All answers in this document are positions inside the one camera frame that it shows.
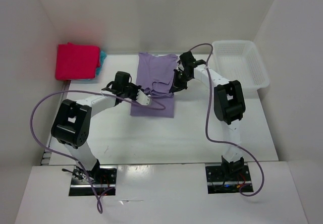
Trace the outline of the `lavender t shirt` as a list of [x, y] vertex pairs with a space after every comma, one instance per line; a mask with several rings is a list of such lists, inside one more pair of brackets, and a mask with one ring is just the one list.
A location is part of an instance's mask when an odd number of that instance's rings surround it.
[[130, 115], [133, 117], [161, 117], [173, 118], [175, 99], [170, 89], [174, 79], [174, 69], [177, 67], [178, 56], [175, 54], [154, 56], [140, 52], [137, 68], [136, 85], [140, 85], [145, 94], [154, 101], [151, 107], [164, 105], [164, 110], [154, 110], [138, 106], [131, 106]]

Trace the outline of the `cyan t shirt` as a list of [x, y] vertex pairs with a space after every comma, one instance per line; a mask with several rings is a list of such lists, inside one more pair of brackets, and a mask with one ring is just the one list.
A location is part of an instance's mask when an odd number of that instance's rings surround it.
[[106, 52], [104, 52], [103, 50], [100, 50], [100, 53], [99, 53], [99, 66], [97, 66], [96, 70], [95, 70], [95, 76], [96, 77], [100, 74], [106, 57], [107, 57]]

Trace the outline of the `magenta t shirt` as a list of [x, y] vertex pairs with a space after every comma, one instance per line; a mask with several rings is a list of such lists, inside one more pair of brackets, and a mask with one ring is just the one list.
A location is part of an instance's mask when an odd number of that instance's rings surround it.
[[55, 78], [60, 81], [95, 78], [100, 48], [93, 45], [59, 44]]

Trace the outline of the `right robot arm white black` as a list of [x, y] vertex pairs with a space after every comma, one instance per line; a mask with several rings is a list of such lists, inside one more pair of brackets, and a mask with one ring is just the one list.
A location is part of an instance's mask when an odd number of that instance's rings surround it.
[[206, 65], [204, 60], [196, 60], [188, 51], [179, 56], [178, 66], [174, 69], [174, 78], [170, 93], [187, 89], [190, 80], [196, 79], [209, 86], [211, 106], [216, 118], [222, 123], [225, 142], [231, 142], [222, 155], [221, 174], [224, 181], [233, 180], [244, 166], [241, 145], [240, 123], [245, 113], [245, 101], [241, 83], [229, 81]]

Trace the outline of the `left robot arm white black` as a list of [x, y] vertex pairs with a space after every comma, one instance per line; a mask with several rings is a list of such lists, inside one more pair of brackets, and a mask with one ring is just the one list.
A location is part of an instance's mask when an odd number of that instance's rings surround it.
[[96, 183], [105, 175], [87, 142], [91, 118], [117, 106], [123, 99], [140, 102], [140, 97], [144, 95], [142, 88], [130, 82], [130, 78], [129, 73], [118, 71], [115, 79], [102, 89], [109, 92], [110, 96], [95, 94], [78, 101], [65, 99], [59, 107], [51, 135], [67, 148], [78, 167], [83, 170], [82, 177], [88, 183]]

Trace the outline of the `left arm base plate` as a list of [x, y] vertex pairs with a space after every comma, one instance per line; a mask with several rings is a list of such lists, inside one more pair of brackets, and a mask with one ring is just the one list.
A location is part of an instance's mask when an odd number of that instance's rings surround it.
[[74, 166], [72, 171], [68, 171], [72, 174], [69, 196], [94, 196], [90, 183], [93, 184], [98, 196], [114, 196], [116, 194], [117, 167], [103, 166], [100, 171], [102, 173], [100, 177], [94, 177], [94, 174], [88, 173], [88, 178], [81, 168]]

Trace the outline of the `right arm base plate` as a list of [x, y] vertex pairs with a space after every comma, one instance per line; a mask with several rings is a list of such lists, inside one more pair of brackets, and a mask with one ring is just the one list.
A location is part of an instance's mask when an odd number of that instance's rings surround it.
[[205, 174], [208, 194], [252, 193], [253, 186], [248, 165], [244, 165], [241, 172], [225, 177], [220, 163], [206, 164]]

